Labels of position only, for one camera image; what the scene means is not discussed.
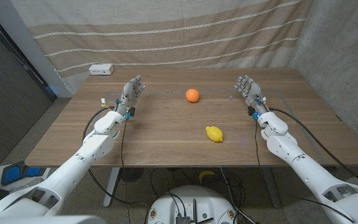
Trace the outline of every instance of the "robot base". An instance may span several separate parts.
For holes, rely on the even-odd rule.
[[[222,195],[211,189],[197,185],[185,185],[170,190],[170,193],[182,200],[187,218],[184,216],[185,213],[180,199],[172,196],[178,204],[177,207],[173,201],[174,199],[167,192],[153,203],[149,212],[148,224],[182,224],[190,223],[190,221],[198,223],[204,220],[205,222],[203,223],[233,223],[233,218],[236,214],[233,206]]]

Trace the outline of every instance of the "wooden table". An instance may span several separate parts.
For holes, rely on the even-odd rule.
[[[179,69],[116,70],[108,76],[89,76],[56,121],[30,153],[28,166],[62,165],[81,146],[82,132],[89,118],[108,105],[123,85],[142,75],[147,86],[136,105],[136,114],[127,122],[123,158],[126,167],[250,167],[257,165],[255,121],[247,105],[234,90],[237,78],[248,75],[261,87],[267,105],[294,114],[344,164],[358,166],[358,140],[310,85],[294,69]],[[186,101],[189,88],[200,91],[197,103]],[[297,125],[276,113],[289,127],[299,146],[325,166],[337,164]],[[223,143],[208,139],[207,126],[223,132]],[[260,163],[286,164],[257,141]],[[110,154],[95,166],[120,167],[122,135]]]

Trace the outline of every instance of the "concrete wall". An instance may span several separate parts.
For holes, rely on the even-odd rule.
[[[315,0],[290,67],[358,137],[358,1]]]

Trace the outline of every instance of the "beige curtain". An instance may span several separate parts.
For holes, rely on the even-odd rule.
[[[312,0],[12,0],[73,90],[115,69],[286,67]]]

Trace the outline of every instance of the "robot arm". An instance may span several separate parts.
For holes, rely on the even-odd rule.
[[[317,201],[358,222],[358,185],[335,178],[298,146],[287,124],[269,111],[266,98],[253,79],[239,77],[234,87],[246,99],[249,114],[264,128],[261,135],[269,151],[291,166]],[[328,207],[323,210],[333,223],[352,223]]]
[[[115,111],[99,119],[80,149],[45,181],[14,192],[0,200],[0,217],[39,217],[60,213],[63,203],[88,169],[108,154],[119,136],[118,128],[134,113],[134,106],[145,86],[140,76],[124,85]]]

